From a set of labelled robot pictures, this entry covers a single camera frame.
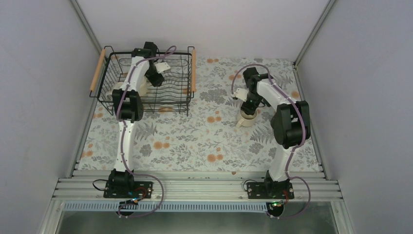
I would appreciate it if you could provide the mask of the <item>beige mug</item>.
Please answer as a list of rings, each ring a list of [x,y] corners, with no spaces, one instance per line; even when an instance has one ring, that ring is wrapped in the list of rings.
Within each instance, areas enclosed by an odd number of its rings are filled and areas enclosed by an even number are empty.
[[[244,111],[240,110],[236,116],[236,127],[251,127],[256,121],[258,115],[257,110],[252,115],[246,114]]]

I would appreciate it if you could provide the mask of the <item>cream ribbed mug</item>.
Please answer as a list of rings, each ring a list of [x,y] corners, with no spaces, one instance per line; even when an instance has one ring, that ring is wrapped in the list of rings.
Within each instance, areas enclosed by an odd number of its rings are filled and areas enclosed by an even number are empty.
[[[139,93],[140,96],[145,96],[145,95],[147,94],[147,92],[148,92],[148,85],[149,85],[148,82],[143,82],[142,84],[140,84],[140,86],[139,86],[139,91],[138,91],[138,93]],[[112,90],[111,90],[110,92],[108,91],[108,92],[106,93],[106,95],[107,95],[107,96],[111,96],[113,90],[117,90],[117,89],[120,89],[120,88],[122,88],[122,87],[123,87],[123,83],[122,83],[122,82],[118,82],[117,84],[115,84],[115,85],[112,87]]]

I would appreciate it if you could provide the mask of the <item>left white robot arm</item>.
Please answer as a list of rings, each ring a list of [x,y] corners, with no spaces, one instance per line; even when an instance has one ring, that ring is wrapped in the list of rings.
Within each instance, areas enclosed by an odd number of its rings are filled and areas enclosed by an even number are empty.
[[[123,197],[130,197],[135,192],[131,152],[137,122],[144,113],[141,97],[147,93],[147,82],[159,87],[165,80],[154,63],[158,59],[156,55],[157,45],[153,42],[147,41],[143,48],[135,48],[131,52],[131,66],[125,81],[112,91],[115,115],[119,121],[119,143],[109,186],[115,187]]]

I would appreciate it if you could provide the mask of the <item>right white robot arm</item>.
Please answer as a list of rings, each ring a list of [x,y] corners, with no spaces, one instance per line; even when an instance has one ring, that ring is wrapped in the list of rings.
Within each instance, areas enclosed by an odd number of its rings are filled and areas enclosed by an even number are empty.
[[[243,91],[241,119],[254,119],[261,103],[274,108],[270,121],[277,143],[276,154],[262,183],[268,198],[293,198],[289,165],[294,152],[311,135],[309,105],[295,100],[277,85],[270,73],[260,74],[255,67],[243,72],[247,89]]]

